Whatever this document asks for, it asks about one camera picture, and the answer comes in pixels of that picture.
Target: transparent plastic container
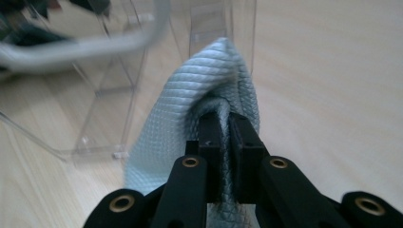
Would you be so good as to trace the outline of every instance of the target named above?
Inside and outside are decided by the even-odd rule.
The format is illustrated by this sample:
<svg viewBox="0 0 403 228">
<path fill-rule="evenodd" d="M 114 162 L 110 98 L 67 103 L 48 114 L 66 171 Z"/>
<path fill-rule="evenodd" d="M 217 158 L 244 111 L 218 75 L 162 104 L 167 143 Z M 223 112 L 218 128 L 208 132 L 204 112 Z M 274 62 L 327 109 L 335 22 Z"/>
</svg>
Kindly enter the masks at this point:
<svg viewBox="0 0 403 228">
<path fill-rule="evenodd" d="M 87 0 L 83 5 L 81 0 L 59 0 L 60 8 L 53 6 L 46 14 L 26 7 L 9 16 L 17 18 L 12 20 L 16 25 L 29 23 L 74 43 L 133 31 L 147 33 L 149 25 L 161 20 L 158 1 L 162 0 Z M 14 73 L 0 82 L 0 119 L 63 161 L 120 159 L 135 142 L 136 134 L 130 133 L 133 123 L 137 131 L 142 126 L 133 115 L 142 77 L 167 74 L 167 78 L 181 60 L 222 36 L 233 40 L 252 71 L 256 0 L 172 0 L 170 10 L 165 10 L 170 12 L 165 29 L 176 44 L 175 53 L 169 55 L 180 56 L 180 61 L 170 63 L 174 66 L 160 61 L 170 57 L 161 56 L 159 48 L 164 44 L 159 44 L 152 51 L 122 49 L 80 58 L 69 63 L 68 70 L 56 65 L 55 73 Z"/>
</svg>

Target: textured cloth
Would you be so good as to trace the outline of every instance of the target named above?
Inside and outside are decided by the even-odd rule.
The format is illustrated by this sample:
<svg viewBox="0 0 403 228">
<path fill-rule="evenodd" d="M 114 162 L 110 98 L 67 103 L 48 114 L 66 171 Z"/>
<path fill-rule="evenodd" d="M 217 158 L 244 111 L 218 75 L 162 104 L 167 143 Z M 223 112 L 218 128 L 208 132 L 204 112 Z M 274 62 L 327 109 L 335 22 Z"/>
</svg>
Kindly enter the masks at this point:
<svg viewBox="0 0 403 228">
<path fill-rule="evenodd" d="M 216 111 L 222 129 L 222 201 L 209 204 L 207 227 L 253 227 L 253 208 L 238 205 L 232 195 L 228 155 L 229 112 L 246 116 L 259 131 L 256 92 L 233 45 L 220 38 L 186 61 L 163 88 L 125 167 L 125 185 L 148 194 L 164 184 L 186 141 L 198 139 L 198 119 Z"/>
</svg>

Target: white curved tube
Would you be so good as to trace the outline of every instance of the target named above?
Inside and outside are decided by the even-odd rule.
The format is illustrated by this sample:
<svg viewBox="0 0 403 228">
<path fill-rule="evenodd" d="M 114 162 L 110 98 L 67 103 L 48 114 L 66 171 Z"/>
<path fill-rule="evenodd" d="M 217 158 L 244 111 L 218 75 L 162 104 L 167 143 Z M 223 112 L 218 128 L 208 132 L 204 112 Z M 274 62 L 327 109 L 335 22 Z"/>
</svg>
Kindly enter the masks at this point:
<svg viewBox="0 0 403 228">
<path fill-rule="evenodd" d="M 155 22 L 142 31 L 36 47 L 17 47 L 0 43 L 0 66 L 14 72 L 44 73 L 71 67 L 73 62 L 79 60 L 141 50 L 162 35 L 169 17 L 169 0 L 154 0 L 154 8 Z"/>
</svg>

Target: light wood surface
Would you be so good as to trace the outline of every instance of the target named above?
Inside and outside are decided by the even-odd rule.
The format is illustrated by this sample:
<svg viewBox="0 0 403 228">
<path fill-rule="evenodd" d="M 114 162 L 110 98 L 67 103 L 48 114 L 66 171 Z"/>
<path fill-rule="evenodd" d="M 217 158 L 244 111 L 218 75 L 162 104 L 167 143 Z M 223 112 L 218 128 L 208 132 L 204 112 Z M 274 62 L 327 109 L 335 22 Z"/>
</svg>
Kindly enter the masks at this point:
<svg viewBox="0 0 403 228">
<path fill-rule="evenodd" d="M 364 190 L 403 211 L 402 11 L 398 0 L 258 1 L 260 137 L 334 200 Z M 131 141 L 181 62 L 173 52 L 169 31 L 148 54 Z M 35 122 L 29 109 L 47 102 L 14 111 Z M 0 145 L 0 227 L 80 227 L 123 186 L 120 163 L 61 162 L 3 123 Z"/>
</svg>

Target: table surface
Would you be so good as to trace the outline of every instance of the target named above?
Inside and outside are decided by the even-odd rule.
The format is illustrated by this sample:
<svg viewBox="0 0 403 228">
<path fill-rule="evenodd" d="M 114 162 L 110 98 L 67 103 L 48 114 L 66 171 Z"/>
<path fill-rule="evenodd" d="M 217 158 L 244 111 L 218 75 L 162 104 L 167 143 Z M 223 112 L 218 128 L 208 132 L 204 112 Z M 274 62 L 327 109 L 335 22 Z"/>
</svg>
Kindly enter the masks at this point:
<svg viewBox="0 0 403 228">
<path fill-rule="evenodd" d="M 402 12 L 398 0 L 258 1 L 260 137 L 334 200 L 363 190 L 403 211 Z M 168 31 L 148 56 L 174 47 Z M 145 67 L 132 141 L 181 59 L 147 61 L 163 70 Z M 4 123 L 0 145 L 1 227 L 80 227 L 123 186 L 120 163 L 62 162 Z"/>
</svg>

